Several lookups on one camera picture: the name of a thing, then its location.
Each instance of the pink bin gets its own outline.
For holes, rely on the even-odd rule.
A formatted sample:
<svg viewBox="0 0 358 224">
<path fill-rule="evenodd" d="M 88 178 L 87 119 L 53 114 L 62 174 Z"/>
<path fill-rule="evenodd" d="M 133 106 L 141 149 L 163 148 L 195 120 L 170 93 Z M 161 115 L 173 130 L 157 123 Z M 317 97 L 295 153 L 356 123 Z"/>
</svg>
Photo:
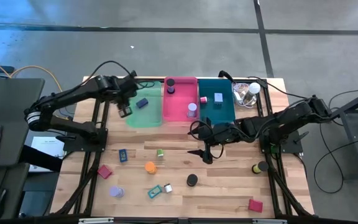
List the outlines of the pink bin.
<svg viewBox="0 0 358 224">
<path fill-rule="evenodd" d="M 175 81 L 175 92 L 167 92 L 167 80 Z M 200 114 L 198 104 L 197 78 L 195 77 L 166 77 L 164 79 L 164 94 L 162 101 L 162 118 L 165 121 L 196 121 Z M 187 117 L 188 105 L 197 105 L 196 117 Z"/>
</svg>

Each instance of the red cube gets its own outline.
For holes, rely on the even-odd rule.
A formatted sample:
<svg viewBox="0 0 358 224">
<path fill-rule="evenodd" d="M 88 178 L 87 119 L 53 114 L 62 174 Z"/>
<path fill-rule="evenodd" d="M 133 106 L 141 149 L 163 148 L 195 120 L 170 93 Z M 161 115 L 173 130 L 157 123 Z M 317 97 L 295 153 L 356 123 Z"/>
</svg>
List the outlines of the red cube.
<svg viewBox="0 0 358 224">
<path fill-rule="evenodd" d="M 106 165 L 103 165 L 99 168 L 98 174 L 107 179 L 112 174 L 112 171 Z"/>
<path fill-rule="evenodd" d="M 249 199 L 248 210 L 262 213 L 263 207 L 264 207 L 263 202 L 254 199 Z"/>
</svg>

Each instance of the orange cylinder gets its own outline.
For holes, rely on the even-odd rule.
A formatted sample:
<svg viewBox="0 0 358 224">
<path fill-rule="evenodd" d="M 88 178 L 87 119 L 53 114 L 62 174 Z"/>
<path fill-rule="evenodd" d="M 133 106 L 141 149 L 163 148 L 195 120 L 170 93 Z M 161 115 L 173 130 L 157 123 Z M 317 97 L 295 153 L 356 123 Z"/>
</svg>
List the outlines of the orange cylinder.
<svg viewBox="0 0 358 224">
<path fill-rule="evenodd" d="M 147 162 L 146 165 L 144 166 L 144 169 L 149 173 L 149 174 L 155 174 L 157 172 L 157 168 L 154 165 L 153 162 Z"/>
</svg>

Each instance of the dark cylinder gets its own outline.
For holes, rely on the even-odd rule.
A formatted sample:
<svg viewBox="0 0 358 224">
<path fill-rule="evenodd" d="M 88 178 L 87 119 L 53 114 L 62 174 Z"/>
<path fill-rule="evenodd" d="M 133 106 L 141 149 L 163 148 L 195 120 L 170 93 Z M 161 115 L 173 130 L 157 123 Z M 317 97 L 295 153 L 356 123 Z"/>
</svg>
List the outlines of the dark cylinder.
<svg viewBox="0 0 358 224">
<path fill-rule="evenodd" d="M 198 177 L 195 174 L 190 174 L 187 177 L 187 185 L 189 185 L 190 187 L 194 187 L 197 184 L 198 181 Z"/>
<path fill-rule="evenodd" d="M 167 80 L 167 86 L 168 86 L 167 92 L 168 93 L 172 94 L 172 93 L 175 92 L 175 87 L 173 87 L 174 84 L 175 84 L 174 79 L 170 78 L 170 79 Z"/>
<path fill-rule="evenodd" d="M 261 161 L 258 164 L 252 166 L 252 172 L 254 174 L 260 174 L 261 172 L 267 171 L 269 165 L 265 161 Z"/>
</svg>

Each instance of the teal bin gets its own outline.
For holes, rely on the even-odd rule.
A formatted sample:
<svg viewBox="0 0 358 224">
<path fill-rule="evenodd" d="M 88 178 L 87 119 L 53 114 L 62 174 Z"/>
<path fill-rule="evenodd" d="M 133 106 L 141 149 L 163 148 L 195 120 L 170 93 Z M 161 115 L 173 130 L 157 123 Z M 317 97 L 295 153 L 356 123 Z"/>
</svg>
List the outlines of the teal bin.
<svg viewBox="0 0 358 224">
<path fill-rule="evenodd" d="M 132 114 L 127 117 L 126 123 L 133 128 L 158 127 L 162 124 L 161 83 L 143 82 L 142 85 L 152 87 L 138 90 L 137 95 L 129 100 Z M 149 103 L 139 109 L 136 103 L 143 98 Z"/>
<path fill-rule="evenodd" d="M 212 124 L 231 123 L 235 120 L 232 85 L 230 80 L 199 80 L 198 89 L 200 97 L 206 96 L 207 103 L 200 104 L 201 120 L 208 117 Z M 223 102 L 216 104 L 214 94 L 222 93 Z"/>
</svg>

